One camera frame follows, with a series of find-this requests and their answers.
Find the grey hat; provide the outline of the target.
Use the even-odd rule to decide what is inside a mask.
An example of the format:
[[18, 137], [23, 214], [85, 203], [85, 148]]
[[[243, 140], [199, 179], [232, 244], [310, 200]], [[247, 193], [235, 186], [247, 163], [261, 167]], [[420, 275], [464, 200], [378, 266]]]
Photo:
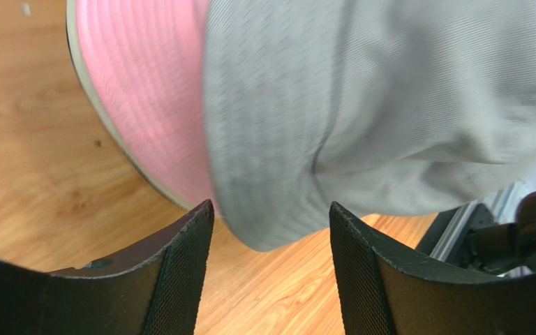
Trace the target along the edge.
[[218, 208], [257, 251], [418, 216], [536, 166], [536, 1], [212, 1], [204, 122]]

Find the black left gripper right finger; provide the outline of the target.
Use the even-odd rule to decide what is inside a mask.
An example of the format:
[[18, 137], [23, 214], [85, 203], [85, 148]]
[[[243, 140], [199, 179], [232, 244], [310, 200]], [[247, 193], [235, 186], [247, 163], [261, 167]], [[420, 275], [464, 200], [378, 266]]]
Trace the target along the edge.
[[333, 202], [330, 245], [346, 334], [536, 334], [536, 274], [455, 267]]

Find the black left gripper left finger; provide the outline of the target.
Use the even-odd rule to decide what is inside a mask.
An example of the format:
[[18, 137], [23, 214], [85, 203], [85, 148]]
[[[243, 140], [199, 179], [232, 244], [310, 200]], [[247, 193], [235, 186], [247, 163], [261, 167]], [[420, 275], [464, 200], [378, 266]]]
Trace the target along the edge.
[[214, 226], [204, 201], [82, 268], [0, 260], [0, 334], [193, 334]]

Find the pink bucket hat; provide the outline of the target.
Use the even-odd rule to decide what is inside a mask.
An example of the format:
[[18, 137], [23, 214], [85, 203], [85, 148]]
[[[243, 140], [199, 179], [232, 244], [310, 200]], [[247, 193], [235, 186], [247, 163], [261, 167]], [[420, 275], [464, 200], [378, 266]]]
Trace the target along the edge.
[[91, 80], [121, 138], [161, 184], [213, 198], [202, 111], [207, 1], [76, 1]]

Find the pink and beige reversible hat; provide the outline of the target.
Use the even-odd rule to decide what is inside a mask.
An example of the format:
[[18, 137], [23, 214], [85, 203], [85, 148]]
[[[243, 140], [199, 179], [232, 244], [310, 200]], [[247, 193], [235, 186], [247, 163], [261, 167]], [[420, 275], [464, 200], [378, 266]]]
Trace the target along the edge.
[[66, 1], [66, 35], [68, 39], [68, 49], [70, 57], [73, 62], [75, 74], [79, 83], [81, 84], [86, 97], [94, 107], [99, 119], [102, 121], [107, 132], [112, 136], [112, 139], [118, 144], [120, 150], [126, 156], [130, 164], [135, 170], [146, 180], [157, 192], [169, 201], [177, 205], [179, 208], [191, 210], [195, 207], [194, 204], [179, 197], [176, 193], [172, 192], [169, 188], [163, 186], [157, 178], [155, 178], [150, 172], [148, 172], [140, 162], [132, 155], [126, 143], [121, 138], [117, 127], [113, 124], [111, 118], [107, 114], [105, 107], [100, 100], [100, 97], [96, 91], [96, 88], [91, 80], [86, 62], [82, 54], [82, 48], [80, 46], [80, 37], [77, 24], [77, 2], [76, 0]]

